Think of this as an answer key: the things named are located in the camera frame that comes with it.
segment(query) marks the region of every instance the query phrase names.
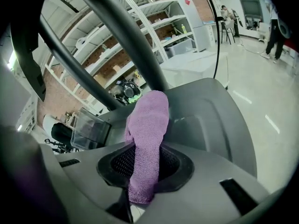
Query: yellow bottle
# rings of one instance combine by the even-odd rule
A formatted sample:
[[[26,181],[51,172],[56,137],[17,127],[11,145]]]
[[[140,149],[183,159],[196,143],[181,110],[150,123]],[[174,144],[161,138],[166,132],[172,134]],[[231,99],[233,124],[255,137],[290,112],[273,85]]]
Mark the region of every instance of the yellow bottle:
[[[185,26],[182,24],[182,30],[183,30],[183,33],[186,34],[187,33],[187,30],[185,28]]]

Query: clear plastic container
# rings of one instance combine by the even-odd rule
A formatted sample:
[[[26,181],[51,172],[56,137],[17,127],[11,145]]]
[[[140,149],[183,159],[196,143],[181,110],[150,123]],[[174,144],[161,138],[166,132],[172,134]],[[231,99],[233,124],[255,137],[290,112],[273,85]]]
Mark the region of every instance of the clear plastic container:
[[[71,145],[79,149],[103,147],[111,125],[81,108],[75,117]]]

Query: ceiling light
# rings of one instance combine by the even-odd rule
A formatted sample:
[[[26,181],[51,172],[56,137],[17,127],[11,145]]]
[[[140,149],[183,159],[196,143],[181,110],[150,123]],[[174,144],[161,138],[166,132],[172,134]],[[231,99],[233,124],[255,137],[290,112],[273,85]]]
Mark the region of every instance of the ceiling light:
[[[17,131],[20,131],[22,129],[22,125],[20,125],[17,129]]]
[[[17,59],[17,57],[15,56],[15,52],[13,51],[10,58],[9,58],[8,64],[7,64],[7,67],[10,70],[14,69],[14,63],[15,63],[16,59]]]

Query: purple cloth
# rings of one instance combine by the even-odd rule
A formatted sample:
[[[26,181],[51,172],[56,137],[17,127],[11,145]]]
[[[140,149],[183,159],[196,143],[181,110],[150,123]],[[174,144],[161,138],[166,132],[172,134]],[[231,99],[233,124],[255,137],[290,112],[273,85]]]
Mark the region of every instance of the purple cloth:
[[[169,121],[168,99],[160,91],[141,97],[127,118],[125,141],[135,142],[134,172],[128,188],[129,200],[149,203],[159,177],[159,148]]]

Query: black cable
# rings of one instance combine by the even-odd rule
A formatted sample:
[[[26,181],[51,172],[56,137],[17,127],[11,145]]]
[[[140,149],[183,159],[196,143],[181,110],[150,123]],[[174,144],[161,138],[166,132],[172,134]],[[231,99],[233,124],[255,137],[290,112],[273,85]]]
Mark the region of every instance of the black cable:
[[[216,60],[216,67],[215,67],[215,73],[214,73],[214,76],[213,78],[215,79],[216,77],[216,73],[217,73],[217,68],[218,68],[218,61],[219,61],[219,50],[220,50],[220,30],[219,30],[219,24],[218,24],[218,21],[217,21],[217,14],[216,14],[216,9],[214,7],[214,4],[212,2],[212,0],[209,0],[210,4],[211,4],[211,7],[212,7],[212,11],[214,13],[214,17],[215,17],[215,21],[216,21],[216,27],[217,27],[217,42],[218,42],[218,50],[217,50],[217,60]]]

